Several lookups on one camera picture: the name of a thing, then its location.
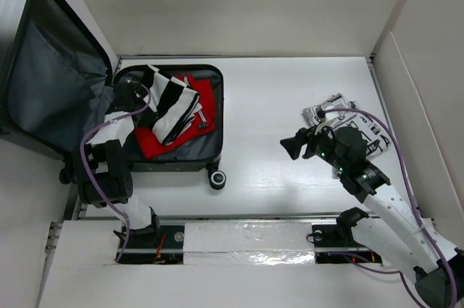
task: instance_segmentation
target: cable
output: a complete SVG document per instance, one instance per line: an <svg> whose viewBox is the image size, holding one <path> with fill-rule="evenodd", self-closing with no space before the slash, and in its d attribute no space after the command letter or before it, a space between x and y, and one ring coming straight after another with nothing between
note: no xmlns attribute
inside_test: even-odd
<svg viewBox="0 0 464 308"><path fill-rule="evenodd" d="M147 100L146 104L142 108L140 108L140 109L138 109L138 110L136 110L134 112L130 112L128 114L123 114L121 116L116 117L113 120L106 121L105 123L102 123L101 125L97 125L94 129L90 130L87 134L84 135L84 137L80 141L80 146L79 146L80 158L82 159L84 169L86 170L88 178L92 182L92 185L94 185L94 188L96 189L96 191L100 195L101 199L103 199L103 201L107 204L107 206L113 212L115 212L117 215L123 217L123 219L124 219L125 229L126 229L125 239L124 239L123 246L121 247L121 251L118 254L118 256L116 257L116 262L120 261L121 256L123 255L123 252L125 250L125 247L128 245L128 242L129 242L129 234L131 232L131 224L129 222L129 215L127 215L125 212L122 212L117 207L115 207L115 205L108 199L107 195L103 192L103 190L100 187L99 183L96 181L96 178L95 178L94 174L92 173L91 168L88 166L85 146L86 146L87 141L89 141L92 138L92 136L96 132L98 132L100 129L106 127L107 125L110 125L111 123L113 123L115 121L122 120L123 118L138 115L138 114L142 113L143 111L145 111L146 109L148 109L150 101L152 100L152 95L150 94L150 91L149 91L149 89L147 87L145 87L141 83L136 83L136 84L142 86L145 89L145 91L148 93L148 100Z"/></svg>
<svg viewBox="0 0 464 308"><path fill-rule="evenodd" d="M358 110L358 109L329 109L325 110L325 112L357 112L359 114L365 115L368 118L375 120L390 136L391 141L393 142L394 148L397 151L397 156L399 160L399 166L401 168L401 174L403 177L403 181L405 182L406 186L406 192L407 192L407 197L411 203L411 210L413 212L415 221L417 222L419 228L422 230L424 236L428 239L428 242L432 245L436 253L438 254L440 260L442 261L443 267L448 275L449 278L449 283L451 285L451 302L449 303L451 308L454 308L456 303L457 303L457 287L456 287L456 280L454 275L452 274L452 269L450 265L448 264L447 259L444 257L442 250L436 245L434 239L432 238L431 234L425 229L424 224L422 222L421 214L418 209L418 203L415 199L415 196L413 194L413 191L411 190L409 180L407 179L407 173L406 173L406 166L405 166L405 160L403 158L403 154L401 151L401 148L399 147L398 141L394 137L393 133L391 132L390 128L383 123L379 118L376 116L372 115L369 112L363 111L363 110Z"/></svg>
<svg viewBox="0 0 464 308"><path fill-rule="evenodd" d="M406 283L406 279L405 279L405 276L403 275L403 273L401 273L399 270L394 270L394 271L383 271L383 270L374 270L373 268L368 268L368 267L364 267L362 265L360 265L359 263L356 263L356 262L353 262L350 260L349 257L356 257L357 259L361 259L363 261L366 261L368 262L367 259L365 259L364 257L360 256L360 255L356 255L356 254L351 254L349 252L339 252L339 251L333 251L331 252L330 254L333 254L333 255L342 255L349 263L352 263L354 264L355 266L358 266L364 270L367 270L369 272L374 272L374 273L377 273L377 274L399 274L399 277L401 278L401 281L403 283L403 286L405 287L406 289L406 292L409 294L409 296L411 297L411 299L420 307L420 308L427 308L425 306L423 306L419 300L414 296L414 294L412 293L412 291L409 289L409 286L407 285Z"/></svg>
<svg viewBox="0 0 464 308"><path fill-rule="evenodd" d="M406 292L409 294L409 296L411 297L411 299L413 299L413 301L420 307L420 308L427 308L426 306L422 305L419 300L414 296L414 294L412 293L411 289L409 288L409 286L407 285L406 283L406 279L405 279L405 275L401 272L399 272L399 277L401 278L401 281L403 283L403 286L405 287L406 289Z"/></svg>
<svg viewBox="0 0 464 308"><path fill-rule="evenodd" d="M349 252L342 252L342 251L331 251L330 254L331 255L342 255L348 262L354 264L355 266L361 267L364 270L368 270L369 272L373 272L373 273L377 273L377 274L387 274L387 275L400 274L399 270L390 270L390 271L374 270L373 268L364 267L364 266L360 265L359 263L352 262L350 260L350 257L355 257L357 259L361 259L362 261L365 261L365 262L369 263L369 261L367 259L365 259L364 257L362 257L360 255L351 254Z"/></svg>
<svg viewBox="0 0 464 308"><path fill-rule="evenodd" d="M160 251L161 251L161 249L162 249L162 246L163 246L164 243L165 243L165 240L166 240L166 234L164 234L163 237L161 238L161 244L160 244L160 245L158 246L158 248L157 248L157 255L156 255L156 257L154 258L154 262L153 262L153 263L157 263L157 260L158 260L159 258L161 258Z"/></svg>

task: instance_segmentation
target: red cloth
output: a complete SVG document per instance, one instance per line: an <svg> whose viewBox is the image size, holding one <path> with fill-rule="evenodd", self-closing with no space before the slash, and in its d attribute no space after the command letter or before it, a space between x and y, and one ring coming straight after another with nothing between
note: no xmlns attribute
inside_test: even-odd
<svg viewBox="0 0 464 308"><path fill-rule="evenodd" d="M158 141L150 128L136 128L134 130L134 134L146 159L152 159L171 152L187 141L190 141L197 136L203 136L204 134L210 133L216 129L216 108L210 80L194 80L192 75L181 75L176 77L182 81L185 81L186 79L190 87L200 94L199 103L202 105L202 111L206 122L203 121L199 112L197 112L190 128L180 134L174 142L167 146L162 145Z"/></svg>

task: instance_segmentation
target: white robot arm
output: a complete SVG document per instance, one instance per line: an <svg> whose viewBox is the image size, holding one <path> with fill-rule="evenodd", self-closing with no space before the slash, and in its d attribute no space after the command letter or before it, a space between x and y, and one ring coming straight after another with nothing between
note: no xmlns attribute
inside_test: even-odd
<svg viewBox="0 0 464 308"><path fill-rule="evenodd" d="M148 93L146 101L141 102L136 96L136 86ZM161 241L158 216L133 193L130 166L123 151L134 129L133 116L149 107L151 96L149 89L139 83L119 88L115 93L104 123L88 132L72 153L79 197L84 204L114 212L125 223L122 232L115 231L123 241L122 249L130 238L156 246Z"/></svg>
<svg viewBox="0 0 464 308"><path fill-rule="evenodd" d="M367 142L358 129L302 128L281 145L292 159L307 145L304 159L319 156L335 167L343 187L381 218L382 223L374 222L361 209L349 209L337 218L338 237L367 246L398 268L430 307L454 307L464 297L464 253L415 215L385 174L366 159Z"/></svg>

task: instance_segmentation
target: striped fabric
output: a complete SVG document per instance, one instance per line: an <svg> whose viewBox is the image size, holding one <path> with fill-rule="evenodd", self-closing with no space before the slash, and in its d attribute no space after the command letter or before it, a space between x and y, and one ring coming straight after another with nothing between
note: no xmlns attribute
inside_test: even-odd
<svg viewBox="0 0 464 308"><path fill-rule="evenodd" d="M152 101L141 122L144 127L152 129L160 143L170 145L191 126L195 114L201 111L200 96L183 81L161 74L152 65L147 66L141 82L150 90ZM138 96L147 102L148 95L142 92Z"/></svg>

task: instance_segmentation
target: white table surface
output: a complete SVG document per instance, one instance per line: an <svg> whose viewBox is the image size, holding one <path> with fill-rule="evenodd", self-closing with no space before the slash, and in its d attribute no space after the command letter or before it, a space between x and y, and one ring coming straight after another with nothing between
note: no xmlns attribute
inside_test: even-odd
<svg viewBox="0 0 464 308"><path fill-rule="evenodd" d="M134 193L161 216L274 217L339 213L362 207L318 158L292 161L279 141L306 123L302 110L343 93L385 119L362 57L132 59L135 64L211 64L224 75L223 190L201 172L133 173ZM405 196L393 148L373 160ZM107 215L89 207L88 216Z"/></svg>
<svg viewBox="0 0 464 308"><path fill-rule="evenodd" d="M39 308L415 307L398 275L351 264L117 265L118 225L65 221Z"/></svg>

